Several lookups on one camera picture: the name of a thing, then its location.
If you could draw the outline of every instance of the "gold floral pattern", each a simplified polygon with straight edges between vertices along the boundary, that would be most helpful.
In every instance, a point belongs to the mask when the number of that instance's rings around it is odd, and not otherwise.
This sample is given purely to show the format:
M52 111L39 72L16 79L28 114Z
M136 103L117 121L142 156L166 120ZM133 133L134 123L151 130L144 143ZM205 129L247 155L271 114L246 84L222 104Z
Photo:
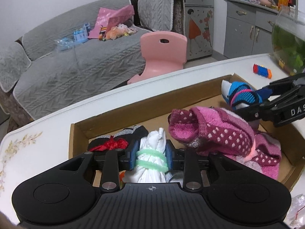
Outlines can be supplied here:
M36 144L36 139L42 134L42 132L35 134L35 135L24 135L22 140L18 141L16 139L14 142L11 141L9 146L4 152L4 156L1 160L2 163L2 170L0 170L0 196L1 192L4 191L4 178L6 176L5 168L8 163L8 161L16 155L16 153L20 150L22 147L26 147L30 144Z

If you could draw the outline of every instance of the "tabletop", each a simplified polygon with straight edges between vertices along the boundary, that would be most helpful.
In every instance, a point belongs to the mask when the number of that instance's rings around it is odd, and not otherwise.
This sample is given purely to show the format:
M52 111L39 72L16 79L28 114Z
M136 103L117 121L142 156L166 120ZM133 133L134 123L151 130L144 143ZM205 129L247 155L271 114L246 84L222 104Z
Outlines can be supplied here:
M272 79L254 74L253 64L271 69ZM8 133L0 144L0 210L14 223L19 222L11 203L14 189L21 182L68 159L71 123L175 89L234 73L256 89L268 85L271 81L287 77L268 54L227 59L108 91ZM295 121L293 125L305 138L305 120ZM304 187L305 174L302 174L292 190L292 196L302 193Z

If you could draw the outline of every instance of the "chair handle hole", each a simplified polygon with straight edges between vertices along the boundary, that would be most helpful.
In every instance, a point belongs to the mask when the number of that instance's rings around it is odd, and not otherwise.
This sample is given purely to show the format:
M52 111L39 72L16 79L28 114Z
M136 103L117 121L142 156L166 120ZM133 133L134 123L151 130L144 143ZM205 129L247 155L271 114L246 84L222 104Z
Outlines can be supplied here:
M161 43L169 43L170 41L167 40L167 39L160 39L160 42L161 42Z

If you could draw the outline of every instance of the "child's plastic chair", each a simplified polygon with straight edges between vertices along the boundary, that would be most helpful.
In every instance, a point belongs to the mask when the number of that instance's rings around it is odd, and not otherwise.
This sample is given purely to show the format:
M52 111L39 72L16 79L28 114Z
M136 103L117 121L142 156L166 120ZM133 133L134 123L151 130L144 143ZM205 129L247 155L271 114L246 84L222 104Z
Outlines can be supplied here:
M158 31L141 36L141 53L146 60L143 73L127 84L183 69L186 63L187 38L179 33Z

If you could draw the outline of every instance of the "pink hair tie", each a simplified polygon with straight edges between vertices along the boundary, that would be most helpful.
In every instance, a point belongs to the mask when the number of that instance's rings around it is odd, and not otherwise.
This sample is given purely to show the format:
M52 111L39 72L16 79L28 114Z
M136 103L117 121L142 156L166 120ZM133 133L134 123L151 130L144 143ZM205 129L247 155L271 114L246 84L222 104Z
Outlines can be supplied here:
M252 90L252 89L243 89L243 90L241 90L241 91L236 92L236 94L233 96L233 98L232 98L232 100L231 100L231 102L230 102L230 106L233 105L233 103L234 103L236 97L237 97L240 93L244 93L244 92L253 92L253 90Z

